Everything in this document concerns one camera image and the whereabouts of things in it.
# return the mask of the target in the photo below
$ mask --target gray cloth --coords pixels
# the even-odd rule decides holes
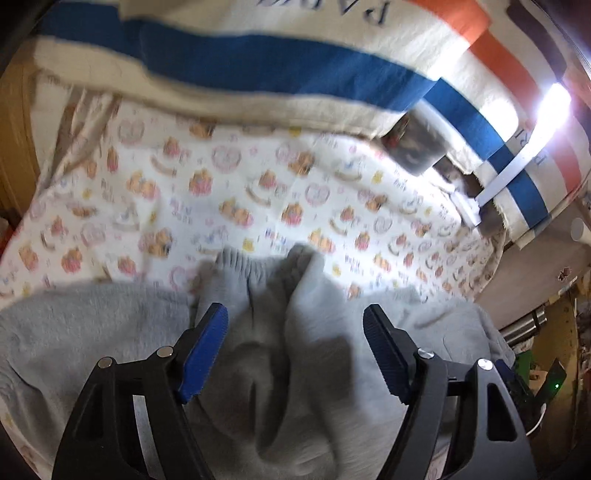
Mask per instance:
[[[411,288],[347,302],[323,267],[306,247],[280,260],[226,249],[202,286],[196,316],[184,295],[133,285],[30,297],[0,312],[0,395],[52,461],[101,356],[146,358],[218,301],[228,308],[229,332],[202,394],[186,407],[216,477],[376,478],[405,407],[389,394],[363,335],[367,305],[379,303],[417,345],[444,359],[512,364],[514,356],[474,304],[422,304]]]

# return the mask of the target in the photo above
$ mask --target cartoon print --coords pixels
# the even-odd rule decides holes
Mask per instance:
[[[406,257],[404,257],[404,266],[406,268],[410,268],[413,266],[414,254],[412,252],[408,253]]]
[[[50,226],[50,233],[52,237],[55,238],[58,236],[62,241],[68,235],[68,229],[64,227],[61,221],[61,217],[59,215],[53,220],[53,223]],[[45,249],[49,250],[50,252],[53,252],[56,249],[55,245],[50,244],[47,241],[46,232],[41,232],[41,244],[43,245],[43,247],[45,247]]]
[[[94,207],[85,207],[80,203],[69,203],[67,205],[68,210],[72,212],[72,215],[76,215],[79,218],[90,218],[98,213],[98,210]]]
[[[39,266],[39,256],[33,251],[31,244],[25,244],[18,249],[18,255],[29,272],[33,272]]]
[[[420,268],[417,269],[416,276],[422,282],[427,283],[427,281],[428,281],[427,276],[425,275],[425,272],[422,271]]]
[[[254,244],[254,240],[252,238],[245,238],[242,241],[242,249],[245,252],[249,252],[252,253],[255,251],[255,244]]]
[[[300,152],[294,151],[288,143],[281,144],[277,150],[275,150],[277,163],[283,165],[297,161],[299,155]]]
[[[191,240],[197,250],[203,255],[216,256],[222,247],[228,242],[230,234],[226,226],[220,226],[209,232],[207,235],[196,235]]]
[[[464,266],[461,266],[452,274],[452,277],[455,281],[458,281],[460,277],[464,274]]]
[[[349,205],[347,208],[343,209],[340,213],[340,221],[341,222],[352,222],[355,219],[355,210],[354,208]]]
[[[383,178],[384,178],[384,172],[381,170],[378,170],[376,173],[374,173],[374,176],[371,177],[371,183],[373,183],[374,185],[379,185],[380,183],[382,183]]]
[[[115,173],[119,170],[119,154],[114,147],[110,147],[107,152],[107,170],[110,173]]]
[[[281,221],[290,226],[297,226],[301,223],[304,210],[299,203],[290,203],[281,214]]]
[[[314,245],[321,253],[331,254],[335,252],[334,242],[327,236],[322,235],[320,229],[314,230],[308,237],[308,241]]]
[[[112,217],[113,228],[122,232],[137,232],[139,230],[139,216],[135,204],[131,203],[124,212]]]
[[[307,177],[314,162],[314,155],[311,152],[302,152],[295,161],[288,163],[287,168],[298,177]]]
[[[385,270],[386,272],[389,272],[392,270],[392,267],[390,266],[390,262],[388,260],[386,260],[384,257],[382,257],[381,254],[377,254],[374,257],[374,264],[377,265],[382,270]]]
[[[245,208],[236,204],[236,199],[226,200],[219,206],[219,211],[226,220],[230,220],[238,226],[248,228],[254,222],[254,217]]]
[[[450,236],[452,234],[452,230],[453,230],[453,225],[441,226],[437,230],[437,236],[442,236],[442,237]]]
[[[347,290],[347,300],[357,299],[361,296],[361,287],[352,283]]]
[[[231,173],[238,168],[242,154],[235,147],[216,147],[212,152],[213,166],[221,173]]]
[[[270,240],[271,251],[276,254],[287,255],[294,246],[294,242],[270,228],[265,230],[265,239]]]
[[[466,287],[466,279],[463,278],[459,284],[457,284],[457,287],[460,289],[460,291],[462,292],[462,295],[466,296],[467,295],[467,290],[465,289]]]
[[[478,244],[478,240],[472,240],[471,242],[468,242],[465,245],[462,245],[462,252],[469,252],[470,250],[472,250],[472,248],[477,246],[477,244]]]
[[[206,168],[196,171],[189,182],[189,192],[197,197],[209,195],[212,192],[213,178]]]
[[[390,250],[390,253],[393,255],[399,256],[400,250],[406,248],[408,245],[407,236],[404,233],[401,233],[396,237],[394,242],[388,244],[388,250]]]
[[[440,256],[439,256],[439,252],[435,252],[433,255],[431,255],[431,258],[427,258],[425,260],[425,266],[429,269],[429,270],[433,270],[433,266],[435,265],[435,263],[439,260]]]
[[[22,296],[23,297],[28,297],[31,295],[31,292],[33,291],[33,289],[31,288],[31,284],[29,282],[25,282],[24,284],[22,284]]]
[[[426,252],[427,250],[429,250],[431,248],[432,242],[430,240],[425,240],[424,242],[421,242],[421,244],[418,246],[418,252],[419,253],[423,253]]]
[[[391,218],[379,216],[374,222],[374,232],[378,233],[379,235],[383,235],[392,228],[392,223],[393,222]]]
[[[82,243],[86,247],[95,247],[105,242],[105,226],[95,225],[93,223],[85,223],[80,231]]]
[[[141,195],[146,200],[154,200],[160,194],[160,189],[152,180],[146,180],[141,170],[132,173],[131,178],[125,183],[125,187],[136,195]]]
[[[271,190],[277,187],[277,176],[271,170],[267,170],[259,179],[259,187],[264,190]]]
[[[355,248],[362,252],[369,248],[369,234],[367,232],[360,233],[355,239]]]
[[[343,181],[359,181],[363,178],[365,157],[353,157],[344,162],[338,162],[333,175]]]
[[[331,218],[329,225],[339,235],[346,236],[348,227],[353,226],[357,221],[358,218],[355,216],[355,210],[349,205],[341,211],[337,219]]]
[[[405,200],[402,202],[398,211],[403,215],[414,215],[418,212],[418,208],[423,204],[423,197],[418,196],[411,200]]]
[[[142,137],[144,136],[144,128],[144,123],[139,119],[136,119],[133,122],[123,120],[119,124],[117,130],[119,140],[121,140],[121,143],[124,145],[133,145],[142,140]]]
[[[191,124],[189,133],[200,140],[209,140],[216,129],[216,121],[209,118],[200,118],[197,122]]]
[[[154,167],[154,170],[156,170],[158,173],[161,173],[162,175],[166,175],[167,177],[176,177],[177,176],[177,169],[176,168],[167,167],[166,165],[163,165],[162,163],[160,163],[158,161],[158,158],[156,158],[154,155],[152,155],[150,157],[150,163]]]
[[[61,267],[66,273],[76,273],[80,270],[82,263],[82,253],[78,247],[68,250],[61,258]]]
[[[319,185],[317,183],[310,183],[306,188],[306,201],[312,205],[312,207],[319,207],[324,205],[330,196],[330,188],[326,185]]]
[[[64,224],[61,221],[61,217],[58,215],[56,216],[55,220],[51,224],[51,236],[59,236],[64,237],[68,234],[68,229],[64,227]]]
[[[174,137],[168,137],[164,144],[163,153],[165,157],[179,158],[181,156],[181,147],[178,140]]]
[[[137,275],[135,262],[129,256],[119,257],[117,259],[117,268],[128,277],[135,277]]]
[[[94,180],[96,177],[96,162],[92,158],[89,158],[84,161],[83,165],[86,170],[86,176]]]
[[[257,184],[252,184],[246,187],[246,194],[248,197],[258,205],[263,207],[271,206],[271,199],[264,198],[261,195],[268,195],[270,190],[273,191],[273,195],[277,199],[282,199],[288,191],[287,185],[284,185],[277,181],[277,176],[272,170],[267,170],[263,173]]]
[[[411,223],[411,227],[414,229],[415,235],[419,238],[423,238],[431,231],[431,223],[422,223],[420,220],[415,220]]]
[[[445,244],[443,245],[443,247],[445,248],[445,251],[447,253],[452,253],[458,246],[460,245],[460,242],[456,242],[455,240],[448,240],[447,242],[445,242]]]
[[[168,228],[143,234],[138,244],[140,252],[146,252],[148,255],[157,258],[167,258],[172,246],[173,235]]]
[[[360,202],[365,201],[365,207],[373,213],[376,213],[388,201],[388,196],[384,194],[376,195],[369,190],[360,190],[357,194]]]

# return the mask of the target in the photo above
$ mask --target blue stripe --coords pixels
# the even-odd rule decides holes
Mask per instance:
[[[403,112],[434,81],[375,55],[267,35],[203,36],[151,20],[121,22],[112,5],[62,2],[41,34],[108,48],[156,74],[234,92],[329,95]]]
[[[497,173],[513,160],[513,153],[493,126],[461,93],[443,79],[425,95],[425,100],[461,133],[466,143],[481,159],[488,159]],[[507,188],[529,228],[533,228],[548,216],[544,199],[526,171],[519,173]]]
[[[445,80],[440,79],[425,100],[460,132],[481,159],[486,160],[505,144],[478,109]]]
[[[511,160],[513,153],[506,145],[503,145],[491,158],[489,162],[497,173],[500,173]],[[538,188],[535,186],[530,175],[523,170],[507,186],[517,207],[521,211],[529,228],[533,228],[548,216],[548,209]]]

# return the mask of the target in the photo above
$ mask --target white cup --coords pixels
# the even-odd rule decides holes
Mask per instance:
[[[570,236],[575,242],[591,246],[591,230],[585,225],[582,218],[576,218],[570,224]]]

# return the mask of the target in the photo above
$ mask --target metal screw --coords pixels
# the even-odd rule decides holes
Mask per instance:
[[[418,355],[419,357],[424,358],[425,360],[430,360],[435,356],[433,352],[430,352],[429,350],[425,350],[423,348],[418,349]]]
[[[478,366],[483,370],[492,370],[492,362],[486,358],[478,360]]]
[[[110,356],[104,356],[99,360],[97,365],[99,368],[109,368],[111,365],[113,365],[113,359]]]
[[[156,355],[158,355],[160,358],[166,358],[168,356],[171,356],[173,354],[173,351],[174,350],[171,346],[161,346],[156,352]]]

